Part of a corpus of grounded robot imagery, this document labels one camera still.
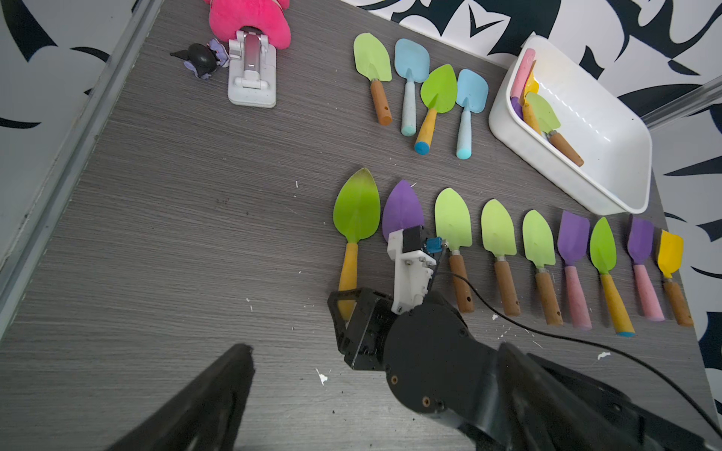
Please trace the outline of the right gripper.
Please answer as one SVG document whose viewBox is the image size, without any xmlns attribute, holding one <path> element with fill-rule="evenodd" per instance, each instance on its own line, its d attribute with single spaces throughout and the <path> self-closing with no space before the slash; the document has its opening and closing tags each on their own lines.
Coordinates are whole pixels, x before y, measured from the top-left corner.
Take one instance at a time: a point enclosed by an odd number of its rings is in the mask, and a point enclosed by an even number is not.
<svg viewBox="0 0 722 451">
<path fill-rule="evenodd" d="M 385 372 L 407 409 L 450 428 L 501 428 L 496 350 L 473 338 L 440 293 L 400 315 L 373 289 L 334 291 L 327 305 L 345 363 Z"/>
</svg>

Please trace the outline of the light blue toy shovel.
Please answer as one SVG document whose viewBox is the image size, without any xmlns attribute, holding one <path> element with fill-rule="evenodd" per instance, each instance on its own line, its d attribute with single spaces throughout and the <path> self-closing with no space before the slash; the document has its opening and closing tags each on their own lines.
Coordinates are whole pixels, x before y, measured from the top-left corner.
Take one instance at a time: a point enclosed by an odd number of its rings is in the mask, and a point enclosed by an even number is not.
<svg viewBox="0 0 722 451">
<path fill-rule="evenodd" d="M 473 114 L 481 113 L 486 105 L 489 86 L 487 81 L 475 71 L 463 69 L 457 82 L 457 101 L 462 107 L 462 116 L 457 137 L 456 156 L 460 160 L 468 160 L 472 155 Z"/>
</svg>

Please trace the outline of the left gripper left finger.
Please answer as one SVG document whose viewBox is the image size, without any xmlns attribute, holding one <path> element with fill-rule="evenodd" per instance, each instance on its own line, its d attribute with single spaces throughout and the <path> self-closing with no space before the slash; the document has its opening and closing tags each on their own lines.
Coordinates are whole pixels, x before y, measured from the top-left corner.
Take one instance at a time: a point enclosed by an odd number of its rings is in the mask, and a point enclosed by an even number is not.
<svg viewBox="0 0 722 451">
<path fill-rule="evenodd" d="M 231 450 L 246 410 L 253 348 L 235 344 L 111 450 Z"/>
</svg>

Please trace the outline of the bright green shovel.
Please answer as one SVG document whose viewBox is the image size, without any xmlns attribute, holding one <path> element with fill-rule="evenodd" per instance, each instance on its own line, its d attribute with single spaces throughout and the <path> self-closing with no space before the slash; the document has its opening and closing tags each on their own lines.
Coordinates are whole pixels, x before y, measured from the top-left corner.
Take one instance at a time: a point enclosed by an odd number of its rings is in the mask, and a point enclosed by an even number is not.
<svg viewBox="0 0 722 451">
<path fill-rule="evenodd" d="M 339 291 L 357 288 L 358 244 L 376 233 L 380 220 L 379 191 L 372 173 L 364 167 L 344 183 L 334 205 L 334 226 L 347 241 Z"/>
</svg>

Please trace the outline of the light blue round shovel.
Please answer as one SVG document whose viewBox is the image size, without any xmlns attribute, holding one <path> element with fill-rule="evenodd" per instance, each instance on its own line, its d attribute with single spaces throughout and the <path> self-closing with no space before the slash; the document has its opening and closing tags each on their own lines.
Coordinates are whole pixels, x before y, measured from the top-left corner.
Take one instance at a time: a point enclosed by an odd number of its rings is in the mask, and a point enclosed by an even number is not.
<svg viewBox="0 0 722 451">
<path fill-rule="evenodd" d="M 395 44 L 394 67 L 398 75 L 405 80 L 402 104 L 403 136 L 417 133 L 416 84 L 425 82 L 430 75 L 431 58 L 425 47 L 411 41 L 399 39 Z"/>
</svg>

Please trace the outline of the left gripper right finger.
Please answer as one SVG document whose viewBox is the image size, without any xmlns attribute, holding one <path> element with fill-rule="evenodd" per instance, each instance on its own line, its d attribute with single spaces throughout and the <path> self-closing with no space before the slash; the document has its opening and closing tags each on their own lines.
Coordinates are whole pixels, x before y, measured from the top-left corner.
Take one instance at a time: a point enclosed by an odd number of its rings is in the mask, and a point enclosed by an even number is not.
<svg viewBox="0 0 722 451">
<path fill-rule="evenodd" d="M 517 347 L 499 347 L 496 369 L 511 434 L 507 449 L 643 449 Z"/>
</svg>

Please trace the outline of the purple round shovel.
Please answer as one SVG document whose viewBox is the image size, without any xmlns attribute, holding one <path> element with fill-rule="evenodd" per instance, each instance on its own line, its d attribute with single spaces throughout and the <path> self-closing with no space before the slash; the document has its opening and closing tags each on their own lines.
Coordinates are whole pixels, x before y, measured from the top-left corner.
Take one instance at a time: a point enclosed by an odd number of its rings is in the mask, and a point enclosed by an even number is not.
<svg viewBox="0 0 722 451">
<path fill-rule="evenodd" d="M 386 242 L 397 230 L 424 226 L 423 208 L 407 180 L 401 180 L 391 191 L 382 215 L 382 233 Z"/>
</svg>

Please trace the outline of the purple pointed shovel pink handle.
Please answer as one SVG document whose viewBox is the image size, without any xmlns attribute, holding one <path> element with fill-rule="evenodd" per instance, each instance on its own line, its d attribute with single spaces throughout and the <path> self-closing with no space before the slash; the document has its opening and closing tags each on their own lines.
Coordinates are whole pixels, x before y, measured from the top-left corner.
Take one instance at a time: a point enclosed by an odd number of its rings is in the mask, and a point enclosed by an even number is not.
<svg viewBox="0 0 722 451">
<path fill-rule="evenodd" d="M 627 252 L 633 261 L 637 292 L 646 319 L 652 322 L 665 320 L 661 304 L 646 268 L 652 255 L 655 227 L 652 222 L 632 216 Z"/>
</svg>

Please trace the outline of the green pointed shovel yellow handle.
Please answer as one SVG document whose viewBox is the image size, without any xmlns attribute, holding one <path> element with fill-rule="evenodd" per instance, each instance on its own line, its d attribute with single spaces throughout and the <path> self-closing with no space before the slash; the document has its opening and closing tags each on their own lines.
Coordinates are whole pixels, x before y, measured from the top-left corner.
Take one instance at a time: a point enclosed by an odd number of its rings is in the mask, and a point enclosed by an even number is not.
<svg viewBox="0 0 722 451">
<path fill-rule="evenodd" d="M 615 333 L 618 336 L 635 336 L 635 328 L 611 275 L 611 271 L 617 263 L 617 250 L 611 226 L 605 217 L 601 217 L 592 229 L 590 258 L 593 266 L 599 272 Z"/>
</svg>

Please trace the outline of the green shovel orange handle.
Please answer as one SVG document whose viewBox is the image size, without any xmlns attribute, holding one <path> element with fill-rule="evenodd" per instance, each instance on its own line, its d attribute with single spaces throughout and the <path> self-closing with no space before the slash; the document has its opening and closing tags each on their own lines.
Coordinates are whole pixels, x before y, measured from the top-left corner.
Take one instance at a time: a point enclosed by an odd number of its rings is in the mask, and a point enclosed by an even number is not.
<svg viewBox="0 0 722 451">
<path fill-rule="evenodd" d="M 358 73 L 370 81 L 370 92 L 378 122 L 388 126 L 393 122 L 383 82 L 392 80 L 387 49 L 372 33 L 361 33 L 353 41 L 353 56 Z"/>
</svg>

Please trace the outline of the yellow shovel wooden handle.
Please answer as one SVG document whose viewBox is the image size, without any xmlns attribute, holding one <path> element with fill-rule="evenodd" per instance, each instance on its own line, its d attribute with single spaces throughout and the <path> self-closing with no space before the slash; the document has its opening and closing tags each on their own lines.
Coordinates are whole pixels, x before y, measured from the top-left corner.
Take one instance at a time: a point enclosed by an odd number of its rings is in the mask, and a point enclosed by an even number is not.
<svg viewBox="0 0 722 451">
<path fill-rule="evenodd" d="M 681 286 L 673 279 L 683 263 L 684 239 L 669 231 L 662 230 L 658 246 L 657 266 L 664 276 L 663 288 L 669 298 L 672 312 L 678 325 L 693 327 L 688 303 Z"/>
</svg>

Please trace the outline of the purple square shovel pink handle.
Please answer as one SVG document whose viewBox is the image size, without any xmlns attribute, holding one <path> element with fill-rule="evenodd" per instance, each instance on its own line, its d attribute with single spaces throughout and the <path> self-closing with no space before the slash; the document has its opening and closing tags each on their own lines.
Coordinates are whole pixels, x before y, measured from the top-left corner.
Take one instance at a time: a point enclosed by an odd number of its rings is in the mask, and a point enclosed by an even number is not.
<svg viewBox="0 0 722 451">
<path fill-rule="evenodd" d="M 590 220 L 564 210 L 558 231 L 558 253 L 564 263 L 566 292 L 573 327 L 582 331 L 592 330 L 592 320 L 575 263 L 585 257 L 589 239 Z"/>
</svg>

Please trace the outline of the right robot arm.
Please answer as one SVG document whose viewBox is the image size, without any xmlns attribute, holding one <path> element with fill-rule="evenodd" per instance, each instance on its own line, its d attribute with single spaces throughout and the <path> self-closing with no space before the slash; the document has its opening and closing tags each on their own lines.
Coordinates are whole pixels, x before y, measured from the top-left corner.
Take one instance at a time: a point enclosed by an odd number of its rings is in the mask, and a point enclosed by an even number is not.
<svg viewBox="0 0 722 451">
<path fill-rule="evenodd" d="M 331 293 L 338 350 L 355 370 L 385 373 L 409 410 L 481 450 L 705 450 L 701 436 L 619 390 L 510 343 L 475 340 L 438 292 L 398 314 L 372 289 Z"/>
</svg>

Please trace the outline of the light green shovel wooden handle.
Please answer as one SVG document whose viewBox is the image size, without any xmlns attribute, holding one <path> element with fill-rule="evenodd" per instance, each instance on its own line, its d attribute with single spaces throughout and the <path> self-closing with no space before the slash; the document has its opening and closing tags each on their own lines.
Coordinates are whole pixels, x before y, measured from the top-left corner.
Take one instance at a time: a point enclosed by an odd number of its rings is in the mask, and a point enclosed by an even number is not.
<svg viewBox="0 0 722 451">
<path fill-rule="evenodd" d="M 556 264 L 551 227 L 537 210 L 530 210 L 524 217 L 522 232 L 525 256 L 536 269 L 535 280 L 546 323 L 561 326 L 563 319 L 560 306 L 553 278 L 548 270 Z"/>
</svg>

